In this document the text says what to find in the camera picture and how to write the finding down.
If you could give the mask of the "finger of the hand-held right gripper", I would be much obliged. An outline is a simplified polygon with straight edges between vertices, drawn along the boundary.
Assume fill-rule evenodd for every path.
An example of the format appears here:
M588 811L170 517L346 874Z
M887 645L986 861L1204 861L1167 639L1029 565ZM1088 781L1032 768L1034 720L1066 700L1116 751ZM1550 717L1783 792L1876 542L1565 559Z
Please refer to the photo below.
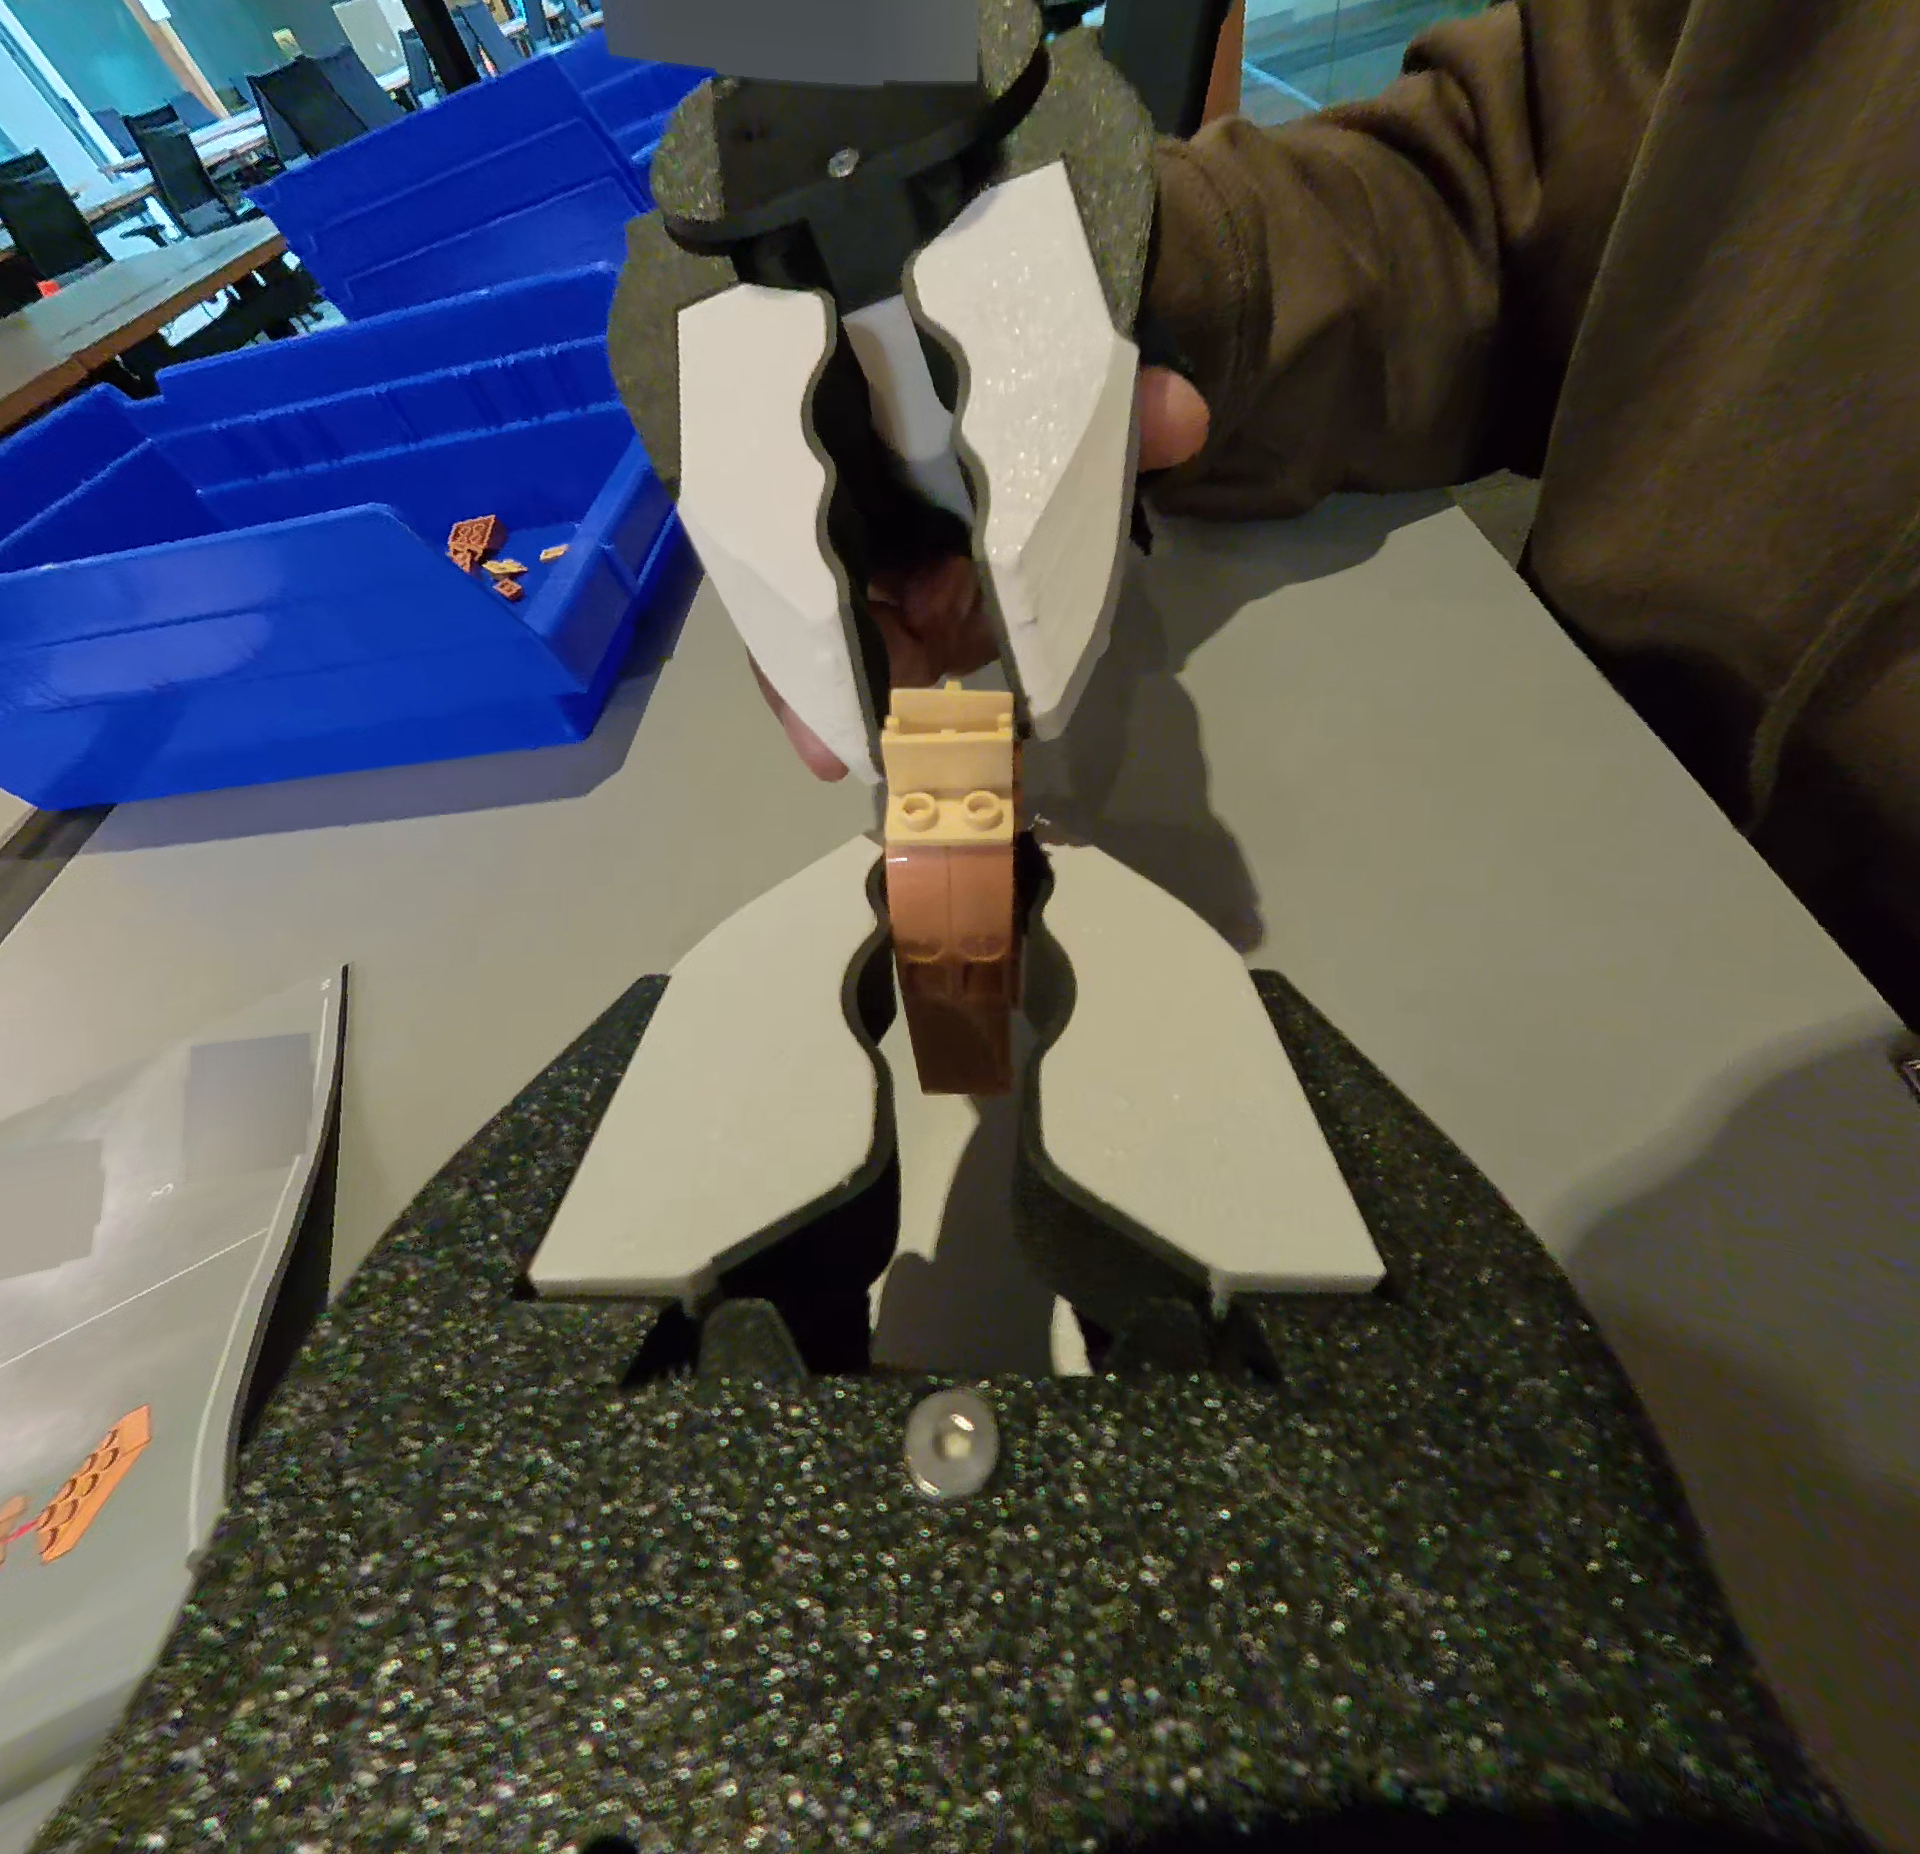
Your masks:
M680 310L678 512L772 688L875 784L879 730L826 533L834 468L811 430L835 333L814 292L726 290Z
M982 194L918 253L908 301L956 367L954 442L1002 666L1032 733L1059 737L1110 636L1140 372L1067 165Z

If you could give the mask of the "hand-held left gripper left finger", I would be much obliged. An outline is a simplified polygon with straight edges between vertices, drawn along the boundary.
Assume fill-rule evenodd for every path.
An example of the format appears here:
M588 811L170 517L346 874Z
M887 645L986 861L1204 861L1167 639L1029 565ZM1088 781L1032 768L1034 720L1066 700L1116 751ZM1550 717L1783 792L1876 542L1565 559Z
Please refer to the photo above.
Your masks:
M854 836L674 966L533 1256L541 1299L661 1299L707 1336L756 1299L806 1369L870 1369L898 1242L880 861Z

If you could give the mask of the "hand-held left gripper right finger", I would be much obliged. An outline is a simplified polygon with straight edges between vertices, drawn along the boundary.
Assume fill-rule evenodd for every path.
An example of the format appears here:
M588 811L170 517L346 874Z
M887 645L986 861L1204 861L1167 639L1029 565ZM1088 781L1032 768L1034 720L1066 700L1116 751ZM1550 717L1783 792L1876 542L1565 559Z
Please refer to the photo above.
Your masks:
M1019 1244L1055 1370L1208 1369L1261 1297L1386 1276L1255 979L1214 924L1106 850L1021 850Z

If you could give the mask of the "brown and tan brick model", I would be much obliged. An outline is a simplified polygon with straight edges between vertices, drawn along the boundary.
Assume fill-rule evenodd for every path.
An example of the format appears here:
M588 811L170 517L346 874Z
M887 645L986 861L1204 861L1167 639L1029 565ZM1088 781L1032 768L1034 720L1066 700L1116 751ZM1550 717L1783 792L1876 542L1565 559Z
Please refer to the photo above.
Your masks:
M887 915L921 1088L1006 1098L1032 882L1013 695L895 688L882 765Z

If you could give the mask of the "person's right forearm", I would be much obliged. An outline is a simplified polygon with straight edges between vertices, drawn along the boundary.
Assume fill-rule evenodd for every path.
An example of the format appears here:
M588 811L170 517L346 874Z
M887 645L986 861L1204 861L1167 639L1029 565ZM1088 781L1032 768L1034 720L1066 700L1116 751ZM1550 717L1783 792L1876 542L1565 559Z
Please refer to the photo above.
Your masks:
M1377 97L1155 148L1144 389L1159 512L1294 517L1335 493L1536 472L1544 162L1523 0L1442 22Z

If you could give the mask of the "grey desk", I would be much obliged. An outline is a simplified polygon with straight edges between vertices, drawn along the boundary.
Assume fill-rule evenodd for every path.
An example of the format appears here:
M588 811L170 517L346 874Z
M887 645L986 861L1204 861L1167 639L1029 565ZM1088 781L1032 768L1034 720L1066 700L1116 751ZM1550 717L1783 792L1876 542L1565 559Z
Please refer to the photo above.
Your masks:
M1443 500L1167 521L1031 777L1550 1246L1795 1726L1916 1850L1916 1102L1832 942ZM341 1280L623 987L866 811L702 591L578 748L109 816L4 939L4 1113L347 966Z

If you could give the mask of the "person's right hand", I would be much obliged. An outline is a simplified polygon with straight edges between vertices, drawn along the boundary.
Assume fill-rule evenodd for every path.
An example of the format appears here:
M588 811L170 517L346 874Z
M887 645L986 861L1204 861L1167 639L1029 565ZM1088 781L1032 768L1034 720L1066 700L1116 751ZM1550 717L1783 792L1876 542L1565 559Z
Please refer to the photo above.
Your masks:
M1211 410L1196 387L1199 364L1171 326L1146 348L1140 376L1140 474L1161 474L1202 451ZM837 490L828 538L851 549L851 581L862 596L862 659L885 706L893 686L930 686L998 662L972 565L972 525L914 484L875 430L867 393L828 395L828 460Z

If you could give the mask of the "large blue plastic bin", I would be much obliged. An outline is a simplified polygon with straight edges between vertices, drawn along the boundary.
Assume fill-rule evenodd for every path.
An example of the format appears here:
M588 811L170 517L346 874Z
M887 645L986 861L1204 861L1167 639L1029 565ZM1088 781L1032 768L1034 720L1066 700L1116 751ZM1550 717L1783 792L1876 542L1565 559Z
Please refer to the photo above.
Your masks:
M616 284L192 362L6 440L4 790L70 810L588 737L685 542L611 374ZM518 603L445 550L488 514Z

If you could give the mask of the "black office chair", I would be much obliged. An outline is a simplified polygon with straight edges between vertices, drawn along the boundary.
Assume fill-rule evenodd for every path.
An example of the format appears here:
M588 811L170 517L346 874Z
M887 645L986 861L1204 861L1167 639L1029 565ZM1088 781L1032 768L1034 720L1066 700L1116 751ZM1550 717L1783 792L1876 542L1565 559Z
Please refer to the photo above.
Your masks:
M298 56L250 75L273 157L293 167L321 157L377 128L396 123L402 104L385 90L353 46L321 57Z
M257 216L254 203L219 186L173 107L121 113L121 121L154 180L161 205L183 234L214 234Z
M112 262L74 194L42 152L3 162L3 219L39 284L61 286Z

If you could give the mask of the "grey instruction booklet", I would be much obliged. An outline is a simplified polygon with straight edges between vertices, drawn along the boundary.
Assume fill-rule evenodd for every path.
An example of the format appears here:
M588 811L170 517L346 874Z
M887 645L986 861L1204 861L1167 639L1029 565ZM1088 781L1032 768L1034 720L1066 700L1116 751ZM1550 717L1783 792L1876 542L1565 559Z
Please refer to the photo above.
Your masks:
M156 1663L326 1300L347 971L4 1121L4 1846Z

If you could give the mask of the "long wooden table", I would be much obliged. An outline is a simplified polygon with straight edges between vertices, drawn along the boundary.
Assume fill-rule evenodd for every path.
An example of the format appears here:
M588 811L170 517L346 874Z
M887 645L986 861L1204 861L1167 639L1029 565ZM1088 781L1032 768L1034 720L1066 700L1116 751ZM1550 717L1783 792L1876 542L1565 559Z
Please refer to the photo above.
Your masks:
M143 253L3 321L3 434L36 420L109 360L288 253L257 218Z

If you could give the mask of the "person's brown hoodie torso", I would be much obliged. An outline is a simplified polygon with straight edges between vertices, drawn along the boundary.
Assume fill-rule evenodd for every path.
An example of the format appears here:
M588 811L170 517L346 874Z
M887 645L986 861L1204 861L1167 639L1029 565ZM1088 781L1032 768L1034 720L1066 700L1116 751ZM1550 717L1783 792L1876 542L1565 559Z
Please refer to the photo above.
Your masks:
M1529 573L1916 1017L1918 0L1523 0L1605 226Z

